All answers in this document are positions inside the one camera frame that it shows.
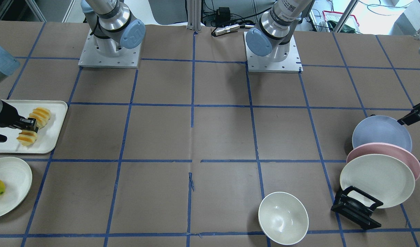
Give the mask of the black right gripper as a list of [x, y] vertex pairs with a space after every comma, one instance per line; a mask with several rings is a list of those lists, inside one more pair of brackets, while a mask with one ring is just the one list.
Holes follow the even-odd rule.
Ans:
[[[15, 107], [0, 99], [0, 128], [13, 128], [38, 133], [39, 127], [37, 124], [37, 119], [26, 119], [20, 116]], [[0, 143], [6, 141], [7, 137], [0, 134]]]

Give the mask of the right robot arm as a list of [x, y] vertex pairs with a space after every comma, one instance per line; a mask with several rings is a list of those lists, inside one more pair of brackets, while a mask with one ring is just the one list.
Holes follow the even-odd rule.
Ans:
[[[20, 62], [0, 45], [0, 85], [20, 67]], [[19, 114], [17, 108], [0, 97], [0, 129], [20, 130], [17, 140], [23, 145], [33, 144], [38, 137], [38, 121]], [[7, 136], [0, 134], [0, 143], [7, 141]]]

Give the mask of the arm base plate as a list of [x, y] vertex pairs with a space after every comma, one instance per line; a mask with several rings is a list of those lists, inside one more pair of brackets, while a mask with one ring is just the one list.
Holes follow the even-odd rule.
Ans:
[[88, 31], [78, 65], [84, 68], [137, 69], [142, 43], [132, 49], [122, 47], [112, 39], [100, 39]]
[[257, 30], [244, 32], [249, 72], [299, 73], [303, 71], [295, 38], [289, 43], [273, 46]]

